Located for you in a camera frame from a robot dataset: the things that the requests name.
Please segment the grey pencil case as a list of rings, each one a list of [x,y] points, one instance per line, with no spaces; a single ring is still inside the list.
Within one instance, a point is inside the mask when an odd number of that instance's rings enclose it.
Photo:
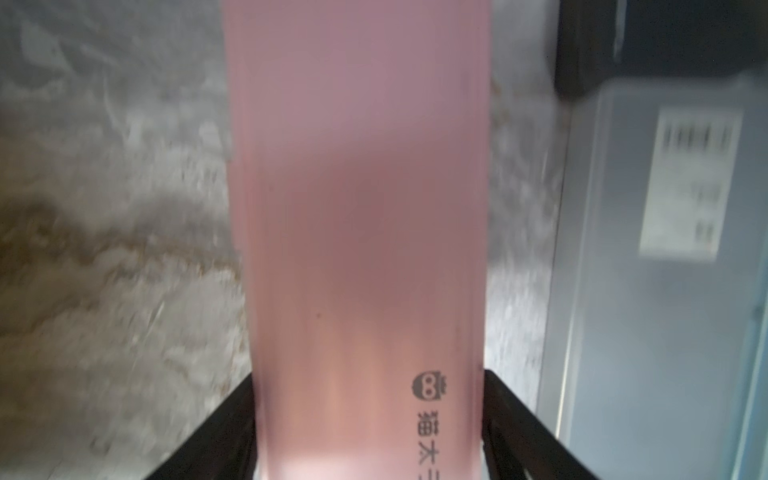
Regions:
[[[601,479],[729,479],[767,261],[767,89],[612,81],[572,108],[537,413]]]

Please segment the light blue pencil case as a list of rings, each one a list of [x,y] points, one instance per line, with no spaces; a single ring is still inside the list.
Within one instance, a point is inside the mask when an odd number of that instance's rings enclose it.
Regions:
[[[767,261],[747,324],[729,479],[767,478]]]

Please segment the black pencil case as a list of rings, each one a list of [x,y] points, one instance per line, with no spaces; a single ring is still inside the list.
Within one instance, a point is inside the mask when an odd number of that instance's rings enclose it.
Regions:
[[[767,63],[764,1],[563,1],[554,88],[575,100],[614,78],[726,78]]]

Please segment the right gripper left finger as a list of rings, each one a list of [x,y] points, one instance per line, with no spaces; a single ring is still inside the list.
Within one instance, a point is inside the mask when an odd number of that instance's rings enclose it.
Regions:
[[[251,375],[148,480],[247,480],[255,475],[257,432]]]

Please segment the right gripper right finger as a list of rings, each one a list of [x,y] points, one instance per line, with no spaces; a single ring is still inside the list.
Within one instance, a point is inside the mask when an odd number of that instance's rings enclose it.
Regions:
[[[482,441],[491,480],[596,480],[489,369],[484,371]]]

